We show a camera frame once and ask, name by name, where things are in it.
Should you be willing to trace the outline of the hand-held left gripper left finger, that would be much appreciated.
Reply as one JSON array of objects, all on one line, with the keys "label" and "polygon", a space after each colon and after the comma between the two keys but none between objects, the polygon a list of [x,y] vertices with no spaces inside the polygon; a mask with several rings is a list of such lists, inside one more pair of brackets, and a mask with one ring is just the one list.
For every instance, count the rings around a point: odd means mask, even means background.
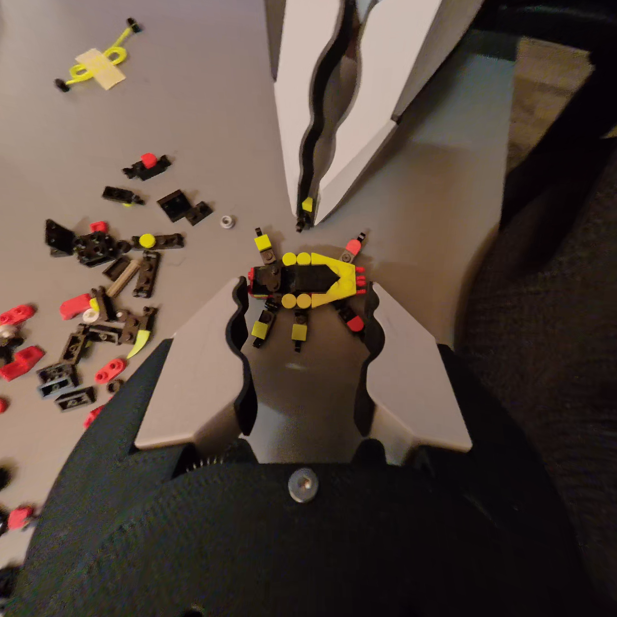
[{"label": "hand-held left gripper left finger", "polygon": [[232,278],[174,334],[135,446],[222,451],[249,436],[258,402],[249,360],[247,279]]}]

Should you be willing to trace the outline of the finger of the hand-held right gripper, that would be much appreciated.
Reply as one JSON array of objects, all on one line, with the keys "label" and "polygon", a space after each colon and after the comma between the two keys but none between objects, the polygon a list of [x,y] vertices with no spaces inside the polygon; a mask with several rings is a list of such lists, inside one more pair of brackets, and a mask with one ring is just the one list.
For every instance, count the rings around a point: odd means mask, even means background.
[{"label": "finger of the hand-held right gripper", "polygon": [[343,201],[412,100],[458,45],[482,1],[379,1],[359,37],[359,76],[319,183],[315,225]]},{"label": "finger of the hand-held right gripper", "polygon": [[299,194],[313,198],[329,157],[334,121],[328,87],[357,21],[355,1],[266,1],[270,69],[292,214]]}]

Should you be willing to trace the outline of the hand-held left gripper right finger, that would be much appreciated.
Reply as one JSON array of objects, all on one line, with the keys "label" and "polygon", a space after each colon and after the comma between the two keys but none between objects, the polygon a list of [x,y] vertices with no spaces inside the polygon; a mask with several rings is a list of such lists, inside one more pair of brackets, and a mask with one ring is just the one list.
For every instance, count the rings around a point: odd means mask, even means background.
[{"label": "hand-held left gripper right finger", "polygon": [[421,447],[469,452],[473,442],[436,339],[374,282],[364,342],[354,421],[383,446],[386,463],[405,465]]}]

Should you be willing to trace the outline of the black yellow lego spider model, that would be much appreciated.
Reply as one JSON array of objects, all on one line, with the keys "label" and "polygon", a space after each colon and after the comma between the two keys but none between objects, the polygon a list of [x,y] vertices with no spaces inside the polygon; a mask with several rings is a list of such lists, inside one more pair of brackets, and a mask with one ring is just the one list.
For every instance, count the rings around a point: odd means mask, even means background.
[{"label": "black yellow lego spider model", "polygon": [[359,339],[365,336],[365,321],[349,303],[351,297],[367,293],[365,268],[355,265],[363,249],[365,233],[352,238],[340,258],[316,252],[286,252],[278,257],[267,234],[255,229],[254,242],[263,264],[250,269],[248,293],[264,307],[255,321],[252,345],[259,349],[267,341],[280,310],[293,313],[291,340],[300,352],[307,341],[309,313],[331,306],[347,330]]}]

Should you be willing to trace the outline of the pile of loose lego pieces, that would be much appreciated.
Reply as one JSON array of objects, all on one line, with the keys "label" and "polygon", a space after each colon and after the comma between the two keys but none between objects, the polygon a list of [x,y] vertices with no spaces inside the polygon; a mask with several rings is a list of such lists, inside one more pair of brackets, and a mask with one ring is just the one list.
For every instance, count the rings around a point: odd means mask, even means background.
[{"label": "pile of loose lego pieces", "polygon": [[[146,153],[122,172],[129,180],[146,181],[165,172],[171,165],[172,161],[166,156]],[[157,204],[171,222],[186,220],[193,227],[213,213],[210,204],[204,201],[192,204],[182,190],[162,197]],[[107,287],[93,288],[61,304],[62,320],[81,317],[81,322],[69,335],[58,361],[36,370],[40,397],[52,399],[61,412],[68,412],[96,402],[94,386],[80,387],[77,368],[92,344],[131,346],[126,358],[110,360],[94,376],[94,383],[104,385],[112,395],[122,387],[119,375],[126,369],[128,359],[137,355],[150,340],[158,309],[146,306],[141,314],[136,315],[130,310],[116,308],[114,300],[135,277],[133,297],[150,299],[157,282],[161,251],[182,249],[185,240],[181,233],[144,233],[130,240],[116,240],[106,221],[95,221],[89,225],[89,233],[77,235],[48,219],[44,241],[52,257],[75,256],[79,264],[88,268],[108,264],[103,270],[109,283]],[[22,326],[35,312],[34,305],[21,304],[1,313],[1,382],[12,382],[26,375],[45,356],[37,345],[23,346]],[[8,531],[25,531],[34,526],[35,520],[32,505],[12,510],[1,507],[1,536]]]}]

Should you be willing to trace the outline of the beige paper tag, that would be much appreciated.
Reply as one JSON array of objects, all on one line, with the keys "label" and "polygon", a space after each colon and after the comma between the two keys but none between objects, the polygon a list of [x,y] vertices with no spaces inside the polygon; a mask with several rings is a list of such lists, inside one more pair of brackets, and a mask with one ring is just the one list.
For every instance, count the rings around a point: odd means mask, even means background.
[{"label": "beige paper tag", "polygon": [[127,55],[120,48],[101,52],[90,49],[75,58],[76,64],[71,69],[72,80],[76,83],[94,80],[102,89],[109,91],[125,81],[125,74],[119,69]]}]

